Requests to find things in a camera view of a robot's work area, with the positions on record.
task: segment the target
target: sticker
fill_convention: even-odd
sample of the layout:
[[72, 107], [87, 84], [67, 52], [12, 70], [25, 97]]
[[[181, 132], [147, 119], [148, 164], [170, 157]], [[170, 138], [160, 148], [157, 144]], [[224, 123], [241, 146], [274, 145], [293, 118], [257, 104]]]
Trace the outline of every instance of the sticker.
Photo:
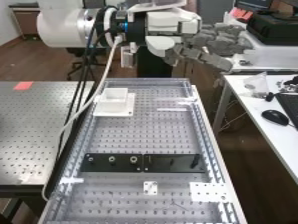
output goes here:
[[252, 16], [253, 16], [253, 12], [248, 12], [248, 13], [242, 16], [242, 18], [244, 18], [245, 20], [249, 20]]
[[16, 91], [28, 90], [32, 84], [33, 82], [19, 82], [18, 85], [14, 87], [14, 90]]

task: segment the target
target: floor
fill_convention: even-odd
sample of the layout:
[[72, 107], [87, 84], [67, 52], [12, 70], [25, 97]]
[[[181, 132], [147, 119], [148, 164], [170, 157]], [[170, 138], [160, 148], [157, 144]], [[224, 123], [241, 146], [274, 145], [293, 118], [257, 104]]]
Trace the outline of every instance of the floor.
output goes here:
[[[51, 49], [40, 41], [16, 41], [0, 48], [0, 81], [65, 81], [75, 59], [65, 49]], [[96, 69], [101, 74], [103, 67]], [[220, 100], [221, 89], [213, 88], [218, 72], [202, 65], [181, 64], [174, 77], [188, 77], [197, 85], [210, 120]], [[133, 69], [120, 67], [116, 56], [109, 77], [136, 77]], [[226, 113], [232, 120], [244, 109], [236, 103]], [[298, 186], [249, 117], [222, 131], [218, 143], [236, 191], [249, 223], [298, 224]], [[25, 206], [15, 224], [36, 223]]]

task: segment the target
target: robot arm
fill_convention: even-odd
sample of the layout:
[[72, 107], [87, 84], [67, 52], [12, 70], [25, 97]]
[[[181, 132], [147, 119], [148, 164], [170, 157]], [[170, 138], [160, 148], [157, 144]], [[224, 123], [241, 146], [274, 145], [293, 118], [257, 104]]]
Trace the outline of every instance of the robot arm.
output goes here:
[[229, 71], [233, 64], [221, 56], [242, 53], [250, 47], [238, 38], [238, 27], [202, 26], [201, 17], [180, 8], [186, 0], [137, 4], [128, 10], [116, 7], [83, 9], [81, 0], [39, 0], [39, 4], [37, 28], [45, 44], [85, 47], [95, 25], [93, 40], [111, 30], [99, 47], [112, 47], [116, 36], [123, 36], [123, 67], [135, 65], [139, 46], [147, 45], [149, 51], [173, 66], [180, 59], [192, 59]]

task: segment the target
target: white cable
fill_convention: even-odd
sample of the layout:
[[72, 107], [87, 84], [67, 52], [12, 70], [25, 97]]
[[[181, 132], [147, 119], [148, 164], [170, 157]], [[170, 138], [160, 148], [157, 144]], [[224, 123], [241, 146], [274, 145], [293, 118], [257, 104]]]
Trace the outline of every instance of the white cable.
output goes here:
[[238, 103], [240, 101], [238, 100], [233, 100], [230, 103], [229, 103], [229, 105], [228, 105], [228, 107], [226, 107], [226, 111]]
[[[84, 110], [88, 108], [88, 106], [92, 104], [92, 102], [95, 101], [95, 98], [97, 96], [97, 94], [100, 93], [100, 90], [104, 86], [104, 83], [105, 83], [105, 79], [107, 79], [107, 76], [108, 76], [108, 73], [109, 73], [109, 69], [111, 69], [111, 65], [112, 65], [112, 60], [113, 60], [113, 57], [115, 57], [115, 50], [116, 50], [116, 47], [117, 45], [123, 42], [123, 37], [121, 36], [117, 36], [115, 38], [115, 44], [113, 44], [113, 47], [112, 47], [112, 50], [111, 50], [111, 53], [109, 53], [109, 60], [108, 60], [108, 63], [107, 63], [107, 66], [105, 66], [105, 72], [104, 72], [104, 75], [103, 75], [103, 78], [101, 78], [101, 81], [100, 81], [100, 84], [99, 84], [99, 87], [95, 91], [95, 94], [93, 96], [91, 97], [91, 99], [88, 100], [88, 102], [84, 104], [84, 106], [80, 108], [80, 110], [77, 111], [77, 113], [72, 116], [72, 118], [69, 119], [68, 123], [64, 125], [64, 127], [60, 129], [59, 131], [59, 137], [57, 137], [57, 145], [59, 145], [59, 142], [60, 142], [60, 136], [63, 134], [63, 132], [65, 131], [65, 129], [68, 128], [68, 126], [72, 124], [72, 122], [77, 119], [77, 117], [80, 116], [80, 114], [84, 112]], [[49, 173], [49, 177], [51, 177], [51, 174], [53, 172], [53, 168], [55, 168], [55, 162], [53, 162], [53, 167], [51, 169], [51, 173]], [[45, 197], [45, 188], [47, 188], [47, 185], [48, 185], [48, 182], [49, 182], [49, 177], [48, 177], [48, 180], [47, 180], [47, 183], [43, 187], [43, 191], [41, 191], [41, 196], [43, 196], [43, 199], [45, 201], [48, 201], [48, 198]]]
[[246, 114], [246, 112], [242, 113], [242, 114], [241, 114], [237, 118], [234, 118], [232, 121], [229, 121], [229, 122], [225, 124], [225, 126], [221, 128], [220, 132], [221, 132], [222, 130], [225, 130], [225, 129], [226, 129], [226, 126], [229, 126], [236, 120], [238, 120], [241, 117], [244, 117], [245, 114]]
[[230, 124], [229, 124], [229, 121], [226, 119], [226, 116], [224, 117], [224, 121], [225, 121], [225, 125], [222, 126], [224, 128], [221, 130], [226, 130], [228, 128], [230, 128]]

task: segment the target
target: chair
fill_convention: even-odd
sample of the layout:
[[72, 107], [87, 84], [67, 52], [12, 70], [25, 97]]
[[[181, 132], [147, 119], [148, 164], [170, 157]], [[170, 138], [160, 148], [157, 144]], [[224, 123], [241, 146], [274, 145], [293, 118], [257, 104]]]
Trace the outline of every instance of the chair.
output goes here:
[[[77, 58], [83, 58], [85, 49], [84, 48], [67, 48], [67, 51], [68, 51], [69, 54], [73, 54]], [[105, 49], [97, 49], [95, 56], [92, 58], [87, 57], [85, 65], [88, 65], [88, 63], [91, 61], [91, 65], [105, 67], [105, 64], [99, 63], [99, 61], [96, 59], [97, 55], [105, 55]], [[68, 81], [72, 80], [72, 75], [81, 69], [83, 69], [83, 61], [73, 62], [72, 63], [72, 71], [68, 72], [68, 75], [67, 75], [67, 80]], [[92, 76], [93, 81], [96, 81], [92, 69], [89, 69], [88, 72], [89, 72], [89, 74]]]

